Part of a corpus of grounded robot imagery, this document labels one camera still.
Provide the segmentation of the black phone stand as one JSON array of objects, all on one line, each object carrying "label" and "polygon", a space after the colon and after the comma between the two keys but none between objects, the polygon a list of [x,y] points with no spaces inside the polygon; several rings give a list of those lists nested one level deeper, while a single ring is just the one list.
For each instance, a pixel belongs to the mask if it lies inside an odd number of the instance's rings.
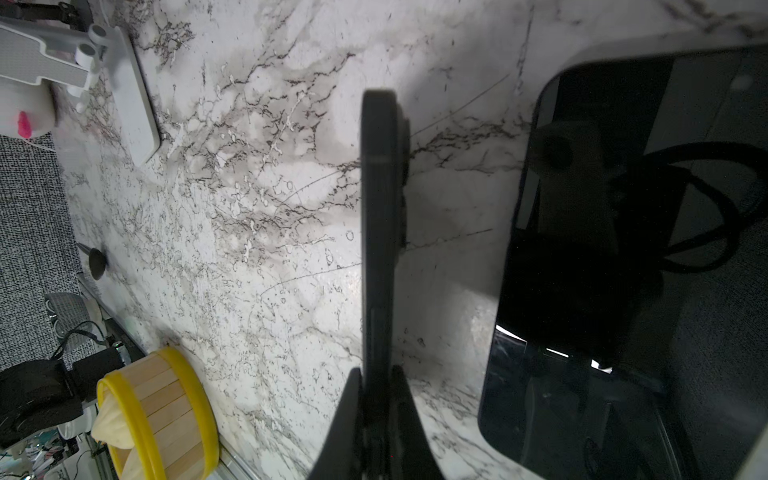
[{"label": "black phone stand", "polygon": [[392,90],[363,94],[360,123],[363,392],[366,476],[388,476],[395,269],[405,243],[409,121]]}]

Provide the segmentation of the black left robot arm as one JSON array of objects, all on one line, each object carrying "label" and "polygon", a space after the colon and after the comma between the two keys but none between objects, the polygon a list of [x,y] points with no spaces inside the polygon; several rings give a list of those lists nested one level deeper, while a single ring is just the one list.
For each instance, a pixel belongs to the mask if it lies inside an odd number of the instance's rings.
[{"label": "black left robot arm", "polygon": [[70,367],[62,359],[32,360],[2,371],[1,447],[80,417],[98,381],[124,366],[116,350],[105,349]]}]

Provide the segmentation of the black phone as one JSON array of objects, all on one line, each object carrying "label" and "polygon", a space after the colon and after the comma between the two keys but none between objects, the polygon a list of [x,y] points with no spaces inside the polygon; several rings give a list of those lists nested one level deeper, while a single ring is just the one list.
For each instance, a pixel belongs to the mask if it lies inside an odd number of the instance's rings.
[{"label": "black phone", "polygon": [[546,479],[767,475],[767,49],[540,94],[478,414]]}]

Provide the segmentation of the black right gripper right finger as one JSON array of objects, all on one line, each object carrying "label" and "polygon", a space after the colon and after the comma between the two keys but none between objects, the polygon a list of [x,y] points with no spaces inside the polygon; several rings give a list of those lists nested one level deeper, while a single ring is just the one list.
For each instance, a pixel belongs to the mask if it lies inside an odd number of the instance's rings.
[{"label": "black right gripper right finger", "polygon": [[400,366],[393,366],[391,370],[389,451],[391,479],[444,479]]}]

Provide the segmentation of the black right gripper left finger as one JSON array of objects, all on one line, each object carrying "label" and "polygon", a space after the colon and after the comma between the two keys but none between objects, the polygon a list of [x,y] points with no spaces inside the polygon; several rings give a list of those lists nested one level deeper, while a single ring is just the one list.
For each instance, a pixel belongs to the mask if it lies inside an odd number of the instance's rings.
[{"label": "black right gripper left finger", "polygon": [[355,480],[363,471],[362,373],[353,368],[308,479]]}]

